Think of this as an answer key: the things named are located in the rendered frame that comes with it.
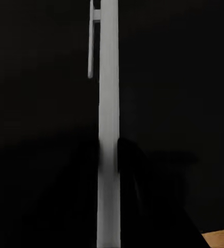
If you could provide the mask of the pen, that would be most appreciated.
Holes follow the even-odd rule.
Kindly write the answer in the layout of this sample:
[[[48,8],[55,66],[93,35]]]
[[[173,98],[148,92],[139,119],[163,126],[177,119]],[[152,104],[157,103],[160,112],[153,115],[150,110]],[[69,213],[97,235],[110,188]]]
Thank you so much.
[[[97,248],[121,248],[118,0],[90,0],[88,78],[100,23]]]

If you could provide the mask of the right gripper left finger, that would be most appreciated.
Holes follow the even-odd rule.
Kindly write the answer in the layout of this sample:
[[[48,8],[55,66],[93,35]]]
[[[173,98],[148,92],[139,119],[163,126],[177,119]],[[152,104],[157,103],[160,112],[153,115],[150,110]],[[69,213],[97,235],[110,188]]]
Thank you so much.
[[[0,248],[90,248],[97,158],[96,137],[79,144]]]

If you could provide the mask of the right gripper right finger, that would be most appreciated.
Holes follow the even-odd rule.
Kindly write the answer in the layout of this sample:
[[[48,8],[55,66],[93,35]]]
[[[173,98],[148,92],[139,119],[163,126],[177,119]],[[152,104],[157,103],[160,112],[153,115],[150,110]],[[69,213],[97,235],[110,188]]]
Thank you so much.
[[[210,248],[141,148],[119,144],[125,248]],[[153,230],[142,226],[133,174]]]

